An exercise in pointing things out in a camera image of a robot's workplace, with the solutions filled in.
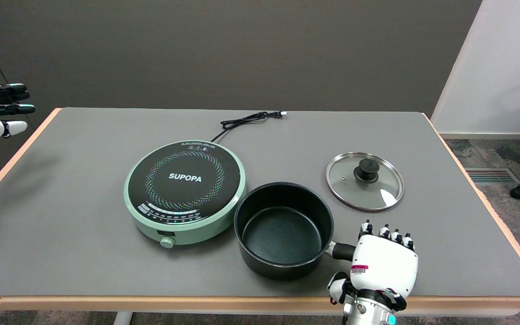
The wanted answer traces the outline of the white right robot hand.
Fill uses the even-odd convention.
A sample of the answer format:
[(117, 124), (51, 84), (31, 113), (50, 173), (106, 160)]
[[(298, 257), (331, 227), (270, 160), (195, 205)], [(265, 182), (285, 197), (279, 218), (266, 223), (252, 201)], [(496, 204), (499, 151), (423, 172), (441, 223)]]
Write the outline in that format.
[(418, 274), (418, 255), (410, 234), (390, 231), (388, 224), (374, 234), (367, 219), (359, 228), (356, 245), (331, 242), (325, 253), (351, 263), (349, 272), (336, 272), (328, 282), (332, 304), (369, 295), (393, 311), (406, 309)]

